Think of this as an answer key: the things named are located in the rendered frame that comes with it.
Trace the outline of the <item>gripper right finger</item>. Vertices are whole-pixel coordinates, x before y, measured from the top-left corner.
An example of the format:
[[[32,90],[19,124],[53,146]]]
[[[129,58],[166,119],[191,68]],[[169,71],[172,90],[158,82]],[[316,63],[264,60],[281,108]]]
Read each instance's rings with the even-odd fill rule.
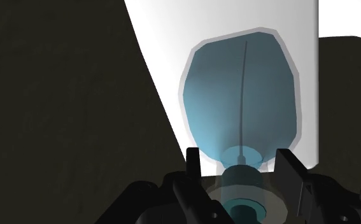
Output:
[[[361,190],[351,192],[334,178],[313,174],[289,150],[276,150],[274,186],[288,212],[305,224],[361,224]]]

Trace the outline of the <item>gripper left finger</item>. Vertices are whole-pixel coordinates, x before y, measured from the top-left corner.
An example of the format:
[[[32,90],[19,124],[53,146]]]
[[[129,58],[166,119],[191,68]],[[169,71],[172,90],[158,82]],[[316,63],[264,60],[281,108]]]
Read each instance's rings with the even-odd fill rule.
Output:
[[[234,224],[201,186],[198,148],[187,148],[186,170],[166,174],[161,186],[129,184],[94,224]]]

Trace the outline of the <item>clear blue pump bottle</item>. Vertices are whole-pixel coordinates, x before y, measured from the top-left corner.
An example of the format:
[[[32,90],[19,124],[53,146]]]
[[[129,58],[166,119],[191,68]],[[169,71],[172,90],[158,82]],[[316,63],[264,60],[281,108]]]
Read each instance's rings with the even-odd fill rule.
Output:
[[[202,45],[181,98],[197,147],[223,167],[212,196],[235,224],[282,222],[286,207],[263,172],[277,149],[298,140],[299,102],[278,35],[253,31]]]

